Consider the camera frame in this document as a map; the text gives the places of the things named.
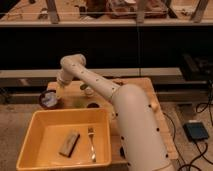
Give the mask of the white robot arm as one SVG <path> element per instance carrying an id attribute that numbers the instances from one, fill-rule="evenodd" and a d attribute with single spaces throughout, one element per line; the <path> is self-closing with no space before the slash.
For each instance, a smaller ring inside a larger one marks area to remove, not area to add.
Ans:
<path id="1" fill-rule="evenodd" d="M 129 171 L 175 171 L 142 88 L 134 84 L 120 86 L 88 70 L 82 54 L 65 56 L 60 65 L 57 82 L 61 87 L 77 77 L 113 105 Z"/>

